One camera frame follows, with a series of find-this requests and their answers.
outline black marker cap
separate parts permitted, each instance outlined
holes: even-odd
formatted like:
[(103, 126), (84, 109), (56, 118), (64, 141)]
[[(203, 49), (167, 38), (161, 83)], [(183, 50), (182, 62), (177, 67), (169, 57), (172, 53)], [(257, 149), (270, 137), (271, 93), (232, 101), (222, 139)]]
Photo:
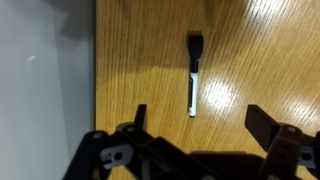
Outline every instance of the black marker cap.
[(199, 59), (203, 52), (203, 36), (191, 35), (188, 39), (188, 51), (190, 55), (190, 71), (197, 73), (199, 69)]

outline white wall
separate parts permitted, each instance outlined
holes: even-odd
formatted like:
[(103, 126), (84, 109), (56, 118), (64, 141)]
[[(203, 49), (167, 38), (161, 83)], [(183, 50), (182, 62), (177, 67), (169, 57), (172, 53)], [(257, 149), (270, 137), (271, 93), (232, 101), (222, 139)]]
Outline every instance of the white wall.
[(93, 128), (92, 7), (0, 1), (0, 179), (61, 179)]

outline metal bolt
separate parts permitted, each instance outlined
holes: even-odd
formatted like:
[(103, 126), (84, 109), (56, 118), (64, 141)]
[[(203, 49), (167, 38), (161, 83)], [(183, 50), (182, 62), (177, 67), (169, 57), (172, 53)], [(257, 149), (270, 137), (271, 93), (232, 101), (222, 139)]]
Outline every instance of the metal bolt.
[(95, 134), (93, 135), (93, 137), (94, 137), (95, 139), (99, 139), (101, 136), (102, 136), (102, 133), (95, 133)]
[(289, 126), (289, 127), (288, 127), (288, 130), (291, 131), (291, 132), (296, 132), (296, 128), (294, 128), (294, 127), (292, 127), (292, 126)]
[(205, 175), (202, 177), (201, 180), (215, 180), (214, 177), (210, 176), (210, 175)]
[(269, 175), (267, 180), (281, 180), (280, 178), (278, 178), (277, 176), (275, 175)]
[(135, 129), (134, 129), (133, 126), (130, 126), (130, 127), (127, 128), (127, 131), (128, 131), (128, 132), (132, 132), (132, 131), (134, 131), (134, 130), (135, 130)]

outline marker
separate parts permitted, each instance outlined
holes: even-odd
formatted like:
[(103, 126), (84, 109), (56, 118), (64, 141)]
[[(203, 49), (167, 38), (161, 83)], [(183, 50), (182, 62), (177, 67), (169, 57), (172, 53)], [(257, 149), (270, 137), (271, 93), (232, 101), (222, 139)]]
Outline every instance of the marker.
[(190, 82), (189, 82), (189, 116), (194, 118), (197, 110), (198, 71), (199, 60), (203, 52), (203, 37), (189, 36), (188, 51), (190, 55)]

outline wood grain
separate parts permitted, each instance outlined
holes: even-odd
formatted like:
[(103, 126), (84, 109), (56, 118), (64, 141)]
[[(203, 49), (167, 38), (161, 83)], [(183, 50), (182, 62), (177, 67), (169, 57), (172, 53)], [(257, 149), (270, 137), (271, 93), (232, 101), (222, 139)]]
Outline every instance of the wood grain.
[[(148, 132), (185, 152), (265, 156), (244, 127), (247, 105), (258, 104), (315, 135), (319, 9), (318, 0), (98, 0), (96, 128), (112, 133), (146, 103)], [(205, 39), (195, 119), (187, 113), (192, 31)], [(132, 178), (120, 168), (111, 179)]]

